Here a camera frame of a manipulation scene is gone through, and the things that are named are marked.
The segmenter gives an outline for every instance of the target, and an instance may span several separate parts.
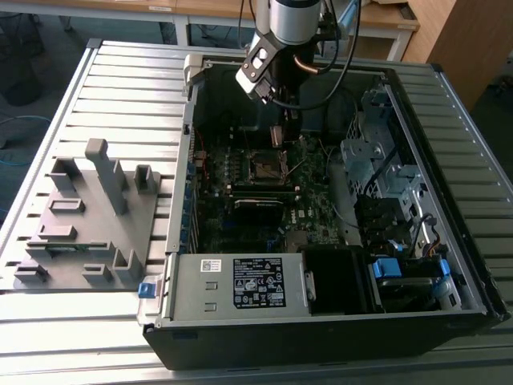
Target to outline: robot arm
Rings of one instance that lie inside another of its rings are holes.
[[[343,26],[349,25],[355,14],[359,16],[360,1],[351,0],[341,14]],[[250,97],[263,103],[272,101],[281,107],[283,114],[277,125],[281,132],[272,132],[276,147],[297,139],[301,126],[298,110],[312,109],[299,107],[300,85],[310,75],[330,71],[337,59],[336,51],[328,66],[317,68],[312,64],[318,43],[338,42],[341,37],[333,0],[329,0],[330,7],[326,1],[324,7],[321,3],[321,0],[259,0],[257,3],[255,37],[236,80]]]

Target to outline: blue latch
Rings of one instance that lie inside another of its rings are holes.
[[[379,258],[372,264],[372,268],[376,278],[402,277],[397,258]]]
[[[155,283],[141,282],[139,284],[139,289],[137,290],[137,295],[139,298],[151,299],[155,298],[156,291],[157,285]]]
[[[442,268],[442,273],[444,277],[450,275],[450,266],[446,259],[442,259],[440,261],[440,267]]]

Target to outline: metal bracket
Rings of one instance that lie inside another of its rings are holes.
[[[203,55],[190,54],[185,58],[184,63],[184,82],[186,86],[192,84],[192,78],[203,70]]]

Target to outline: blue cable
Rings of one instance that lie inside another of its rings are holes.
[[[11,162],[5,162],[3,160],[0,160],[0,164],[3,164],[4,166],[28,166],[32,162],[26,162],[26,163],[11,163]]]
[[[48,124],[51,123],[51,120],[44,117],[44,116],[39,116],[39,115],[21,115],[21,116],[13,116],[12,118],[7,118],[3,121],[0,122],[0,126],[2,124],[5,124],[5,123],[8,123],[12,120],[18,120],[18,119],[36,119],[36,120],[44,120],[45,122],[47,122]]]

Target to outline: motherboard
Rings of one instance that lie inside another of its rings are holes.
[[[202,131],[195,154],[201,253],[295,253],[341,242],[326,173],[332,148],[311,135],[272,148],[268,132]]]

